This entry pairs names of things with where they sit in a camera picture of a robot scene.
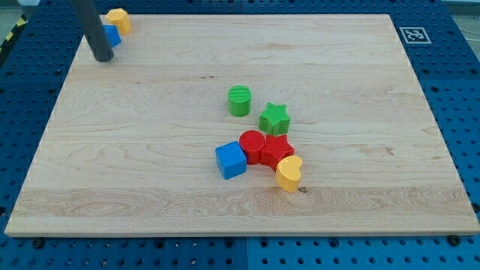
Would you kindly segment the grey cylindrical robot arm rod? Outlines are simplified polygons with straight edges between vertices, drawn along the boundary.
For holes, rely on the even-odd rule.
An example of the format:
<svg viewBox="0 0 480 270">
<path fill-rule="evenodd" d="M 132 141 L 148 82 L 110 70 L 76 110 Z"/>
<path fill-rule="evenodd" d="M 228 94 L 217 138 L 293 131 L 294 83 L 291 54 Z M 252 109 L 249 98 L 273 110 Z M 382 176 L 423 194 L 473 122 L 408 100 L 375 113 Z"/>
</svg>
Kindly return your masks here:
<svg viewBox="0 0 480 270">
<path fill-rule="evenodd" d="M 114 57 L 113 48 L 104 31 L 95 1 L 70 0 L 70 4 L 82 26 L 83 34 L 94 59 L 98 62 L 108 62 L 112 60 Z"/>
</svg>

